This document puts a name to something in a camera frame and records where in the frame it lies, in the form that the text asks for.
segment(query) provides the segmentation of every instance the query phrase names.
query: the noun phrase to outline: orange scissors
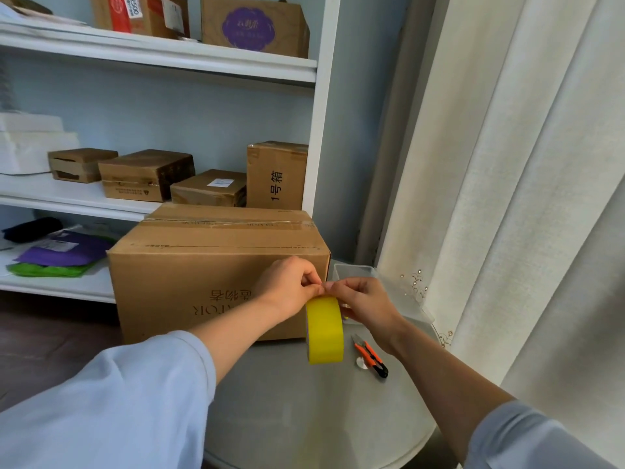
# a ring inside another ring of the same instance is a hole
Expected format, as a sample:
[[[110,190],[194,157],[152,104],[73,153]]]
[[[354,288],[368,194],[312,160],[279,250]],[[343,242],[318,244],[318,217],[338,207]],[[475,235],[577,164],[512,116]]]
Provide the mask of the orange scissors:
[[[369,367],[373,367],[378,375],[381,378],[386,378],[389,376],[389,370],[386,368],[386,365],[382,363],[382,359],[379,358],[378,354],[371,348],[369,343],[363,340],[358,334],[352,334],[352,340],[354,341],[354,347],[360,355],[363,356],[365,363]]]

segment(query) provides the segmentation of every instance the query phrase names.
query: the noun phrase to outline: white shelf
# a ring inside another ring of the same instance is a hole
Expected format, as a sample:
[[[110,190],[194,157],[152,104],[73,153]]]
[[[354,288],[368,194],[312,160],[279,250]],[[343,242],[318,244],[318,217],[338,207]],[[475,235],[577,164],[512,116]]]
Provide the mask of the white shelf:
[[[139,222],[160,203],[108,199],[102,182],[55,180],[52,173],[0,174],[0,204]]]
[[[0,22],[0,46],[314,85],[317,61],[44,21]]]
[[[0,290],[87,299],[104,303],[115,302],[106,260],[102,260],[80,278],[34,278],[11,274],[6,266],[32,245],[21,244],[10,250],[0,251]]]

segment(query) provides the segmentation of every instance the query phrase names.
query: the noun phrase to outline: round table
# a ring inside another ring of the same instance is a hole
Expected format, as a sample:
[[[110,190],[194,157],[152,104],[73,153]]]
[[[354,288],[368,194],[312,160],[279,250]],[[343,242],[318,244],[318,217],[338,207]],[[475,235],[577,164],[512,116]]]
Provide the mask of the round table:
[[[432,326],[415,321],[436,339]],[[351,335],[367,340],[386,381],[355,365]],[[435,423],[401,363],[360,324],[345,324],[343,362],[309,365],[303,341],[255,344],[217,387],[204,455],[218,468],[400,468]]]

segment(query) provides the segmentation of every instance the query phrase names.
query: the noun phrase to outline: white box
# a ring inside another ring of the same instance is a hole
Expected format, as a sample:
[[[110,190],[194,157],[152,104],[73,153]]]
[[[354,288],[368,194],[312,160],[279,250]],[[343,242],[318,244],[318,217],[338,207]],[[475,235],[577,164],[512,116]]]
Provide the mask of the white box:
[[[46,173],[50,171],[49,151],[76,148],[80,148],[76,133],[0,133],[0,173]]]
[[[25,113],[0,113],[0,131],[63,132],[60,117]]]

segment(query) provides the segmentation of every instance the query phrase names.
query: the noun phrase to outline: tape roll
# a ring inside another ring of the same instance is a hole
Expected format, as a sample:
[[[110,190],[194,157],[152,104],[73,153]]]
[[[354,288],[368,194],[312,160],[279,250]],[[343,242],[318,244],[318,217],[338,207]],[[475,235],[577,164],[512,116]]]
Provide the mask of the tape roll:
[[[306,303],[306,344],[311,364],[343,360],[343,322],[336,298],[322,296]]]

